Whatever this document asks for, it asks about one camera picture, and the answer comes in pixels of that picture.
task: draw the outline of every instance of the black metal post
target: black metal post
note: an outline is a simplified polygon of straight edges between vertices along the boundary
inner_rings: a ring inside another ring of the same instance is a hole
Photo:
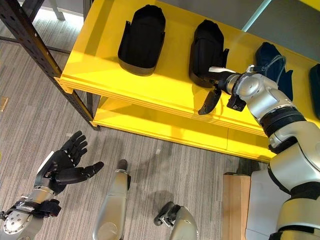
[[[32,23],[45,0],[25,0],[22,9]]]
[[[0,18],[56,88],[60,90],[86,122],[93,129],[98,130],[98,127],[94,127],[90,123],[94,118],[77,93],[75,91],[72,94],[66,93],[54,79],[54,77],[60,78],[62,71],[18,1],[0,0]]]

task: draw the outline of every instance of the wooden board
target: wooden board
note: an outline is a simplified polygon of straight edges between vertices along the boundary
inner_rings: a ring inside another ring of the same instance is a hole
[[[246,240],[251,177],[223,175],[222,240]]]

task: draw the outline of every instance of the metal shelf frame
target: metal shelf frame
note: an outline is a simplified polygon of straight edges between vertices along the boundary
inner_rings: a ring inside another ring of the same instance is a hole
[[[37,6],[37,9],[39,9],[39,5],[41,5],[42,2],[43,0],[37,0],[38,4],[34,4],[33,6]],[[29,16],[33,16],[29,18],[24,10],[24,7],[20,6],[17,0],[0,1],[0,19],[3,21],[6,27],[11,31],[16,40],[27,51],[27,53],[37,63],[41,70],[46,74],[54,86],[59,89],[61,94],[82,116],[82,118],[94,130],[99,130],[99,126],[93,123],[93,107],[90,96],[88,96],[89,99],[87,101],[89,102],[90,106],[87,107],[75,91],[72,93],[66,93],[55,80],[55,77],[60,78],[62,70],[34,28],[32,24],[34,15],[35,12],[32,12],[32,14],[29,13]]]

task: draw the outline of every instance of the wall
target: wall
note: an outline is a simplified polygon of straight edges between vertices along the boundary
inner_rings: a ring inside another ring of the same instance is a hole
[[[263,0],[162,0],[241,29]],[[83,13],[83,0],[56,0]],[[48,0],[44,6],[50,7]],[[298,0],[272,0],[248,32],[320,62],[320,11]]]

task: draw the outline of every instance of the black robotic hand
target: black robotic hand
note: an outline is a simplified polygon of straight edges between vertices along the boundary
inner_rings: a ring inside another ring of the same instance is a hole
[[[76,167],[81,157],[87,152],[86,136],[77,131],[58,151],[55,151],[36,175],[34,187],[45,186],[61,193],[67,184],[76,184],[93,177],[104,163],[99,161],[94,165]]]

